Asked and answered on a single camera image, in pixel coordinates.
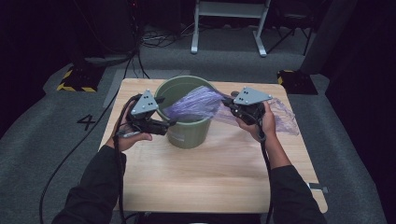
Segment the person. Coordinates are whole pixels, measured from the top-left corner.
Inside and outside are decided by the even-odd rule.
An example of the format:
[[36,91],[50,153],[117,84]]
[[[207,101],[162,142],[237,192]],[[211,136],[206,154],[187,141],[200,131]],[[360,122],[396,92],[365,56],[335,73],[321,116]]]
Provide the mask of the person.
[[[291,164],[283,147],[276,136],[276,123],[270,106],[264,103],[265,114],[262,119],[262,130],[266,134],[265,147],[271,164],[271,198],[274,205],[275,223],[326,223],[326,219],[318,208],[311,190],[305,184],[297,170]],[[251,133],[258,140],[256,125],[246,125],[241,119],[236,119],[239,127]],[[119,138],[119,150],[122,152],[131,148],[138,141],[151,141],[149,133],[139,133],[128,138]],[[70,189],[64,209],[52,220],[52,223],[109,223],[113,208],[119,196],[118,165],[114,159],[114,140],[110,137],[92,158],[78,186]],[[126,163],[126,156],[121,154],[121,162]],[[205,221],[212,223],[260,223],[258,214],[244,215],[209,215]],[[197,223],[203,222],[200,216],[189,214],[178,221],[177,214],[171,214],[168,219],[152,219],[151,223]]]

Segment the green bucket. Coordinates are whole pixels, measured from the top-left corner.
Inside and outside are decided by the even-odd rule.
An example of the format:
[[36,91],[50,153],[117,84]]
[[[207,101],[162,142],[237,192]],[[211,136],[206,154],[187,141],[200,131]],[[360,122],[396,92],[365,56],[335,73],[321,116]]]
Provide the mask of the green bucket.
[[[174,104],[197,87],[206,86],[215,89],[208,81],[200,77],[180,76],[166,80],[155,92],[155,96],[163,96],[165,100],[159,104],[158,114],[163,120],[169,120],[163,109]],[[192,122],[178,121],[167,132],[169,142],[175,147],[193,148],[201,145],[209,129],[210,119],[201,119]]]

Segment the white metal desk leg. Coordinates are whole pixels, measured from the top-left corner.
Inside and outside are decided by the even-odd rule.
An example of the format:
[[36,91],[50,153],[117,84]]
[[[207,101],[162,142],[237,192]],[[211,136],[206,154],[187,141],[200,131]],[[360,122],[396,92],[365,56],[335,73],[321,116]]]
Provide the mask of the white metal desk leg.
[[257,31],[253,31],[257,48],[259,49],[260,56],[262,57],[267,56],[267,52],[265,51],[264,44],[262,43],[261,35],[262,35],[262,27],[264,26],[265,18],[267,17],[268,8],[270,4],[271,4],[271,0],[265,1],[264,8],[262,9],[262,17],[260,18],[259,29]]
[[199,37],[199,0],[195,2],[195,15],[194,15],[194,34],[192,36],[191,53],[198,52],[198,37]]

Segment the person's left hand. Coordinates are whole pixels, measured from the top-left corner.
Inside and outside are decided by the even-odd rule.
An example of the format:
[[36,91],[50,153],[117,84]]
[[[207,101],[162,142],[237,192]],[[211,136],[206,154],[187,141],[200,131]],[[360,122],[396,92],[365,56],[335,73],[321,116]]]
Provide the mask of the person's left hand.
[[[122,116],[122,121],[121,121],[121,127],[120,130],[129,127],[129,125],[127,124],[127,119],[126,119],[126,114],[127,111],[130,110],[131,105],[134,103],[134,101],[132,101],[131,103],[128,104],[127,109],[125,110],[125,113]],[[113,140],[113,136],[116,134],[116,130],[117,130],[117,124],[119,123],[119,121],[116,121],[116,124],[114,125],[114,129],[113,129],[113,133],[111,134],[110,138],[108,138],[107,142],[105,143],[105,145],[115,148],[114,146],[114,140]],[[124,150],[128,150],[129,148],[131,148],[136,142],[138,141],[142,141],[142,140],[148,140],[151,141],[152,140],[152,136],[149,133],[138,133],[135,134],[133,136],[130,137],[120,137],[119,136],[119,151],[124,151]]]

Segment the light wood tabletop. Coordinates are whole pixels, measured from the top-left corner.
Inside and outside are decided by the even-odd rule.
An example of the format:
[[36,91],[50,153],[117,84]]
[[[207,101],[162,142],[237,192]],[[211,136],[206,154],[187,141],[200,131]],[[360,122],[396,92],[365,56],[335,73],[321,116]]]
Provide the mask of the light wood tabletop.
[[[132,96],[165,80],[126,78],[113,106],[103,145],[110,137],[123,105]],[[230,94],[247,86],[278,98],[289,109],[284,88],[276,84],[211,82]],[[153,119],[161,120],[157,113]],[[279,133],[278,138],[306,183],[318,183],[302,136]],[[239,127],[212,120],[206,140],[198,147],[174,147],[166,136],[153,135],[124,152],[127,156],[123,206],[130,211],[197,213],[264,213],[270,187],[258,144]],[[327,204],[321,190],[312,190],[322,213]]]

